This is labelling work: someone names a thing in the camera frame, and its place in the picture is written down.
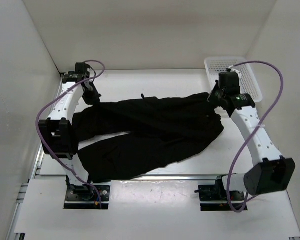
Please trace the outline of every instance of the white floor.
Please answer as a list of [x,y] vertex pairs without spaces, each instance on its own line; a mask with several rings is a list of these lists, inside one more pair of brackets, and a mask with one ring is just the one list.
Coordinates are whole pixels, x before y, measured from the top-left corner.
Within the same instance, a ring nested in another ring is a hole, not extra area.
[[[95,85],[104,102],[137,99],[141,94],[164,98],[210,91],[205,70],[108,71]],[[80,101],[77,111],[86,107]],[[203,153],[148,174],[226,174],[243,138],[229,118],[222,118],[222,123],[224,132]],[[251,156],[246,149],[235,172],[245,173],[251,167]],[[66,184],[60,166],[46,156],[40,175],[41,179],[29,183],[15,229],[16,233],[26,233],[26,240],[100,236],[111,240],[288,240],[300,237],[286,192],[259,196],[248,203],[248,211],[240,214],[201,212],[199,196],[194,194],[198,188],[196,181],[113,181],[109,210],[70,210],[63,209]]]

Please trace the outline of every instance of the wall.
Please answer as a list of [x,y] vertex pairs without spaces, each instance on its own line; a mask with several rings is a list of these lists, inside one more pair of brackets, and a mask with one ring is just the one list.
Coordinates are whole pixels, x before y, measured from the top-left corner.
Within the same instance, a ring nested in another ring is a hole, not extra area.
[[59,79],[23,2],[0,0],[0,240],[38,151],[36,113],[56,94]]
[[[282,98],[266,125],[281,152],[296,162],[288,192],[300,227],[300,0],[276,2],[248,59],[273,63],[285,79]],[[276,97],[279,78],[266,66],[254,69],[264,97],[258,106],[263,114]]]
[[23,0],[61,72],[99,59],[110,70],[202,69],[244,56],[276,0]]

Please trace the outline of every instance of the black fabric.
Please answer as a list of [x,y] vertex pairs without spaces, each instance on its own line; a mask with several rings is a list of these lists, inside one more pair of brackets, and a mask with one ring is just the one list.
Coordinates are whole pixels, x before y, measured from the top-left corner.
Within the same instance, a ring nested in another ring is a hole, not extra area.
[[80,142],[130,132],[78,152],[90,179],[131,179],[202,152],[224,129],[208,96],[102,102],[74,114],[72,125]]

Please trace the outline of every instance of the white basket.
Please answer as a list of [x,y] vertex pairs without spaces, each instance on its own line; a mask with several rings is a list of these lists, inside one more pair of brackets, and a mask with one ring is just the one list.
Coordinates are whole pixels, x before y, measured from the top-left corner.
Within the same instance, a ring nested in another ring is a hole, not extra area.
[[[232,65],[246,62],[244,57],[237,56],[221,56],[221,57],[208,57],[204,60],[206,74],[208,76],[211,89],[214,88],[216,80],[219,79],[219,73],[225,72],[226,69]],[[261,102],[262,93],[258,85],[255,74],[250,64],[235,67],[242,74],[240,81],[240,89],[242,94],[250,94],[255,103]]]

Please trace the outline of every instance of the white wall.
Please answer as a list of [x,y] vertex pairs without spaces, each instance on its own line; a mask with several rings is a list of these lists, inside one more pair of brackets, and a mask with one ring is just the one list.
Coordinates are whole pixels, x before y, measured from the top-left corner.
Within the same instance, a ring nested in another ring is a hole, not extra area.
[[[281,152],[295,160],[288,192],[300,227],[300,0],[276,2],[248,58],[275,64],[285,79],[282,98],[266,125]],[[254,65],[254,69],[263,93],[258,106],[263,114],[279,90],[279,78],[266,66]]]
[[23,0],[61,72],[86,59],[107,69],[202,69],[245,56],[276,0]]
[[23,2],[0,0],[0,240],[38,151],[36,113],[59,79]]

